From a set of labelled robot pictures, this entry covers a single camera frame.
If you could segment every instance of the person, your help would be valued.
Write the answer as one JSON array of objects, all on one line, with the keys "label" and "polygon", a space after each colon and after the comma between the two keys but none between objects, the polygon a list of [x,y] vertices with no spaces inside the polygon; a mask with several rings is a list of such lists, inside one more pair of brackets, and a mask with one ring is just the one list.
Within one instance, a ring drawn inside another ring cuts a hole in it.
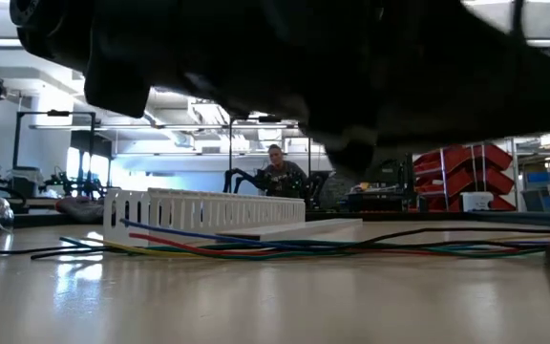
[{"label": "person", "polygon": [[307,174],[296,163],[284,160],[284,152],[277,144],[271,144],[268,147],[268,158],[271,164],[266,167],[264,172],[270,175],[271,181],[275,183],[275,187],[270,189],[268,196],[300,198],[300,187],[293,188],[290,178],[300,178],[303,184],[307,180]]}]

